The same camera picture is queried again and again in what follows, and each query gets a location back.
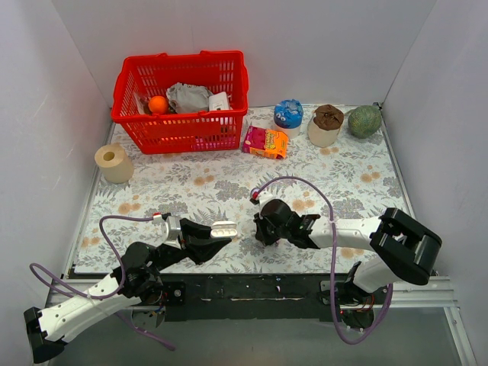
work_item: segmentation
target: table surface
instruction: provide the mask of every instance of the table surface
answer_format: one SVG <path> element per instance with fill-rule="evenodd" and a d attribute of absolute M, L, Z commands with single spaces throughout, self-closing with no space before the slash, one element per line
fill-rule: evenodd
<path fill-rule="evenodd" d="M 119 143 L 132 159 L 135 172 L 126 184 L 101 178 L 95 199 L 86 213 L 83 234 L 77 243 L 76 274 L 104 274 L 118 266 L 104 242 L 98 221 L 104 215 L 150 217 L 171 212 L 197 223 L 218 220 L 237 223 L 240 239 L 222 249 L 210 261 L 196 266 L 189 259 L 167 268 L 168 273 L 328 273 L 331 249 L 298 249 L 285 240 L 264 247 L 252 236 L 256 206 L 249 191 L 280 175 L 295 175 L 314 183 L 331 200 L 338 218 L 380 215 L 386 207 L 408 212 L 403 190 L 392 163 L 384 132 L 359 140 L 347 128 L 329 148 L 310 143 L 307 124 L 316 106 L 305 106 L 302 133 L 290 141 L 285 160 L 266 159 L 241 150 L 143 155 L 124 129 L 117 125 L 112 143 Z M 353 107 L 339 107 L 343 112 Z M 273 107 L 250 108 L 242 126 L 271 127 Z M 299 214 L 327 214 L 321 198 L 300 182 L 280 181 L 270 191 Z M 105 229 L 121 253 L 132 242 L 158 246 L 160 227 L 152 223 L 108 220 Z M 358 260 L 375 254 L 358 249 L 338 251 L 337 272 L 347 272 Z"/>

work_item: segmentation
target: plastic basket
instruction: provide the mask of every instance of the plastic basket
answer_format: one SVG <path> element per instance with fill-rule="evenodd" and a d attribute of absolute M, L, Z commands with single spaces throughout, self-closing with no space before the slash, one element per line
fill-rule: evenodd
<path fill-rule="evenodd" d="M 136 93 L 166 95 L 176 82 L 202 85 L 214 94 L 226 92 L 230 111 L 192 114 L 139 114 Z M 111 116 L 144 154 L 238 149 L 247 113 L 249 80 L 240 51 L 197 55 L 133 56 L 124 60 L 114 90 Z"/>

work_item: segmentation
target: black bracket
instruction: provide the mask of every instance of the black bracket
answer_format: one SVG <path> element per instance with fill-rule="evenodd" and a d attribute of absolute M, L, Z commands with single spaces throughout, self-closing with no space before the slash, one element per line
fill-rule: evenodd
<path fill-rule="evenodd" d="M 163 282 L 161 288 L 163 303 L 167 306 L 180 306 L 185 304 L 186 285 L 182 281 Z"/>
<path fill-rule="evenodd" d="M 35 364 L 42 364 L 56 357 L 64 350 L 64 346 L 67 345 L 62 340 L 53 342 L 44 338 L 47 334 L 43 334 L 45 332 L 40 331 L 39 318 L 41 317 L 42 313 L 36 307 L 31 307 L 24 311 L 27 337 L 29 338 L 30 349 L 32 349 Z"/>
<path fill-rule="evenodd" d="M 429 282 L 441 238 L 397 208 L 387 208 L 370 245 L 391 271 L 411 284 Z"/>

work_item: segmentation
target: white enclosure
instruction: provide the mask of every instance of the white enclosure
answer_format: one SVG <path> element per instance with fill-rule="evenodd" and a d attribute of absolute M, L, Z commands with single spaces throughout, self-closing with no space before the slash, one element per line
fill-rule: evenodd
<path fill-rule="evenodd" d="M 249 105 L 383 101 L 435 0 L 53 0 L 105 100 L 127 56 L 241 50 Z"/>
<path fill-rule="evenodd" d="M 0 50 L 0 364 L 25 365 L 22 313 L 48 291 L 29 264 L 62 271 L 110 118 L 49 0 L 2 2 Z"/>
<path fill-rule="evenodd" d="M 488 364 L 488 2 L 438 1 L 385 101 L 417 217 L 444 245 L 437 267 L 461 298 L 478 364 Z"/>
<path fill-rule="evenodd" d="M 0 12 L 0 364 L 31 364 L 22 312 L 78 233 L 124 58 L 241 50 L 249 105 L 384 101 L 417 217 L 488 364 L 486 0 L 5 0 Z"/>

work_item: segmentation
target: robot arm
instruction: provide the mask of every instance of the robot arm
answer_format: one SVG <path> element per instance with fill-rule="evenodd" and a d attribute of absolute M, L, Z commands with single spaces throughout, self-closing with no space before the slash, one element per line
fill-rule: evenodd
<path fill-rule="evenodd" d="M 256 239 L 269 246 L 279 239 L 302 249 L 332 246 L 329 220 L 317 214 L 299 216 L 269 193 L 251 199 L 259 204 L 255 215 Z M 362 299 L 397 281 L 423 285 L 429 282 L 441 248 L 441 239 L 421 223 L 396 208 L 380 217 L 335 222 L 338 246 L 373 250 L 379 258 L 356 263 L 348 273 L 345 289 Z"/>
<path fill-rule="evenodd" d="M 118 294 L 103 300 L 92 298 L 110 294 L 119 287 L 120 267 L 85 291 L 88 297 L 77 295 L 51 308 L 32 307 L 24 312 L 34 363 L 56 357 L 79 333 L 118 310 L 136 304 L 182 305 L 185 283 L 162 281 L 159 272 L 184 258 L 196 264 L 206 262 L 237 234 L 232 222 L 204 226 L 169 213 L 155 214 L 153 219 L 162 225 L 163 244 L 129 245 L 122 256 L 126 281 Z"/>

